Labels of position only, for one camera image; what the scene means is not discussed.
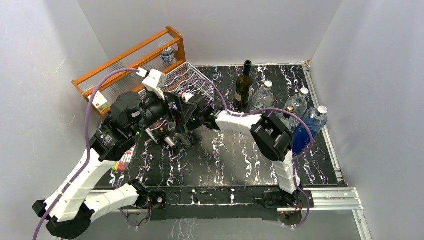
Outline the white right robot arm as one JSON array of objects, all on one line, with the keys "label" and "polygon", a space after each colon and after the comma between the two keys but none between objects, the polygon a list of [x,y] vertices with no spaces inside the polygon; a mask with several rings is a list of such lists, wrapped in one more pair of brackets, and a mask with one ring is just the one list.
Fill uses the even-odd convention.
[{"label": "white right robot arm", "polygon": [[267,191],[262,205],[295,207],[302,199],[302,185],[294,166],[293,134],[274,111],[270,108],[257,113],[237,113],[226,105],[215,107],[200,95],[185,93],[177,98],[175,120],[183,131],[206,126],[252,137],[260,153],[272,162],[279,188],[278,192]]}]

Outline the dark green tall wine bottle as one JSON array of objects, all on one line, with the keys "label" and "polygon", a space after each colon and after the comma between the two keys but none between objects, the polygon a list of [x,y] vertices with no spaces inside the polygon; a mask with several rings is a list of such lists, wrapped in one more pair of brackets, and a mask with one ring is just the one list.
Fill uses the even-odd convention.
[{"label": "dark green tall wine bottle", "polygon": [[251,89],[253,85],[253,78],[251,76],[252,62],[246,60],[244,62],[242,74],[236,80],[234,108],[238,112],[243,112],[249,105],[251,97]]}]

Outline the small clear glass bottle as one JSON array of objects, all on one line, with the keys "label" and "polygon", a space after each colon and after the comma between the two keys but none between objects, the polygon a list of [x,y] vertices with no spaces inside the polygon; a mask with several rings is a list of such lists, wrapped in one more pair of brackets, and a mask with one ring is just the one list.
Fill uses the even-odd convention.
[{"label": "small clear glass bottle", "polygon": [[190,148],[192,146],[192,143],[189,139],[188,133],[176,133],[175,134],[178,142],[184,147],[184,148]]}]

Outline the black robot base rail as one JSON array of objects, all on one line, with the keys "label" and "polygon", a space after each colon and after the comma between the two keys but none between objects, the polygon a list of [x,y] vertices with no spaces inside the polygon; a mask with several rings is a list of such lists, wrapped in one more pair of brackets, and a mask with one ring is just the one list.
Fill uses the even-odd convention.
[{"label": "black robot base rail", "polygon": [[315,207],[310,190],[288,194],[277,185],[148,186],[150,204],[130,207],[152,221],[176,219],[262,219],[300,223]]}]

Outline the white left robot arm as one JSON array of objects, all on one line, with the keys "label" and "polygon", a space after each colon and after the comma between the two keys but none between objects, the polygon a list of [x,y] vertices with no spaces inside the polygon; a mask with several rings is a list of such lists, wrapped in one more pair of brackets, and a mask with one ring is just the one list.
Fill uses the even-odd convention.
[{"label": "white left robot arm", "polygon": [[103,175],[135,145],[136,136],[170,114],[168,93],[149,90],[145,97],[132,91],[121,94],[65,182],[48,199],[33,204],[48,232],[73,240],[94,221],[124,207],[163,209],[165,192],[150,190],[137,179],[107,193],[90,194]]}]

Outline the green wine bottle grey foil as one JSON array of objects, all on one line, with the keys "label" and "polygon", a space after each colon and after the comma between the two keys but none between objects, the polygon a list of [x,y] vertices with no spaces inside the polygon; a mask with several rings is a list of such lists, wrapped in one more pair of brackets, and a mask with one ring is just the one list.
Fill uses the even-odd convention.
[{"label": "green wine bottle grey foil", "polygon": [[167,144],[170,147],[170,149],[173,151],[176,151],[178,149],[177,144],[175,143],[173,138],[171,138],[170,136],[170,130],[167,125],[166,119],[158,120],[157,122],[152,124],[150,128],[151,129],[158,128],[158,137],[159,137],[158,144]]}]

